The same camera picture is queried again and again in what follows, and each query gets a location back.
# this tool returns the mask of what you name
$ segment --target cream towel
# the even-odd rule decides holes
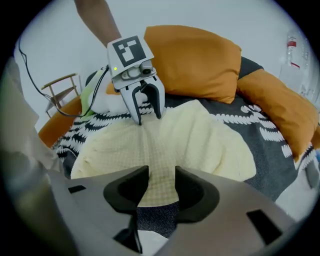
[[[82,146],[71,178],[84,178],[149,166],[149,185],[140,207],[179,200],[175,166],[201,170],[236,181],[256,174],[254,158],[239,133],[213,120],[198,100],[166,109],[161,120],[142,116],[142,126],[126,119],[100,129]]]

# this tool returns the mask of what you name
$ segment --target white wall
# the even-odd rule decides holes
[[[291,18],[271,0],[108,0],[123,36],[144,33],[147,26],[185,25],[214,32],[242,48],[242,55],[279,77],[286,58]],[[89,74],[105,66],[103,45],[83,24],[72,0],[51,3],[25,30],[21,48],[41,87],[58,77],[78,73],[84,86]],[[40,115],[39,130],[48,120],[46,99],[38,95],[27,77],[19,52],[15,51],[25,98]],[[56,91],[63,90],[66,84]]]

